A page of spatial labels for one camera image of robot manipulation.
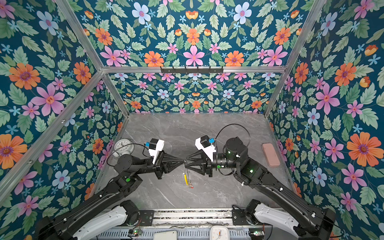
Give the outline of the large grey perforated keyring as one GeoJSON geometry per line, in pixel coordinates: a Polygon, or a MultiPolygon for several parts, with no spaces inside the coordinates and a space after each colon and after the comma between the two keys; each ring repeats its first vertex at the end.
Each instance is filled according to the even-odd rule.
{"type": "Polygon", "coordinates": [[[189,188],[189,183],[192,183],[190,181],[189,173],[190,173],[190,171],[186,167],[184,167],[184,180],[185,180],[186,186],[188,188],[189,188]]]}

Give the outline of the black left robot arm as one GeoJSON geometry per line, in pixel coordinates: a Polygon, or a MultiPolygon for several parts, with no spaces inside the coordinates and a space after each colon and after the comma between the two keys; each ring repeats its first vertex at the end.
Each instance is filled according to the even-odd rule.
{"type": "Polygon", "coordinates": [[[139,220],[139,209],[131,201],[126,200],[142,183],[141,174],[154,173],[162,179],[163,174],[172,172],[184,164],[184,160],[161,151],[156,160],[139,159],[132,155],[122,155],[114,165],[117,176],[109,180],[107,185],[92,197],[74,209],[55,218],[44,217],[36,224],[35,240],[76,240],[76,233],[95,219],[103,210],[113,207],[120,210],[123,219],[120,225],[134,225],[139,220]]]}

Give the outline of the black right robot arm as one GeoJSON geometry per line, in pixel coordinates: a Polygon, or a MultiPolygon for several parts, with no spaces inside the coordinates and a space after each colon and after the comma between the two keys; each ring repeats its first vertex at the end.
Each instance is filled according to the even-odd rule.
{"type": "Polygon", "coordinates": [[[213,170],[233,169],[233,176],[244,186],[264,194],[282,210],[256,201],[248,213],[258,222],[281,229],[299,240],[328,240],[335,225],[336,215],[307,203],[278,181],[263,165],[248,155],[248,147],[238,138],[227,140],[218,153],[215,139],[203,136],[195,140],[197,152],[187,157],[186,169],[212,177],[213,170]]]}

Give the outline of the white alarm clock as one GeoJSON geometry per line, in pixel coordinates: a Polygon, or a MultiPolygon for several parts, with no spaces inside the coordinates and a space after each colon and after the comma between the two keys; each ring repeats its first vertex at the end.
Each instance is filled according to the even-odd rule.
{"type": "Polygon", "coordinates": [[[128,139],[120,139],[114,146],[113,156],[119,158],[122,155],[129,155],[134,151],[134,144],[128,139]]]}

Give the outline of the white device at front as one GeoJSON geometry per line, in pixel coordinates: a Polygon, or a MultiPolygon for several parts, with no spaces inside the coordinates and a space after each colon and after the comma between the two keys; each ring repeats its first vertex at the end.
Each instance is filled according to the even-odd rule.
{"type": "Polygon", "coordinates": [[[153,240],[177,240],[178,233],[177,231],[166,231],[155,233],[153,236],[153,240]]]}

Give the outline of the white square clock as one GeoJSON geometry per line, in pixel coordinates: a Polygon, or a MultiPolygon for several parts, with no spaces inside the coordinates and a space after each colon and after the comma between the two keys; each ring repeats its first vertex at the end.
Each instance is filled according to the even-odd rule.
{"type": "Polygon", "coordinates": [[[229,240],[230,231],[225,226],[212,226],[210,229],[209,240],[229,240]]]}

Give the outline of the pink rectangular case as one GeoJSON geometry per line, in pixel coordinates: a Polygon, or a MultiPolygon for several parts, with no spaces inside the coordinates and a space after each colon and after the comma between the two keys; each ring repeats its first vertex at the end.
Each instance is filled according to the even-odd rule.
{"type": "Polygon", "coordinates": [[[278,154],[272,143],[263,143],[262,150],[269,167],[275,168],[280,166],[278,154]]]}

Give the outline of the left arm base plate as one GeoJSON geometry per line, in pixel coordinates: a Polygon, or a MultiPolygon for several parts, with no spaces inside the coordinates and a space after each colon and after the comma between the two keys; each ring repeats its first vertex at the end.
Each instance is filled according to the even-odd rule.
{"type": "Polygon", "coordinates": [[[123,221],[122,226],[152,226],[154,215],[154,210],[139,210],[136,213],[128,214],[128,217],[123,221]]]}

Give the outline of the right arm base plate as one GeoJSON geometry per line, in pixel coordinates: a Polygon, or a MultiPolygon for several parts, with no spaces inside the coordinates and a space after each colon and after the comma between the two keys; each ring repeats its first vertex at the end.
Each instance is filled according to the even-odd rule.
{"type": "Polygon", "coordinates": [[[232,221],[234,226],[262,226],[256,217],[241,209],[232,209],[232,221]]]}

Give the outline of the black hook rail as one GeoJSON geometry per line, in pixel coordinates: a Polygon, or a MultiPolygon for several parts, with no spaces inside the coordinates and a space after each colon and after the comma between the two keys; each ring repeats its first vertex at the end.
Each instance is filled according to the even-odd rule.
{"type": "Polygon", "coordinates": [[[160,67],[162,74],[221,74],[223,67],[160,67]]]}

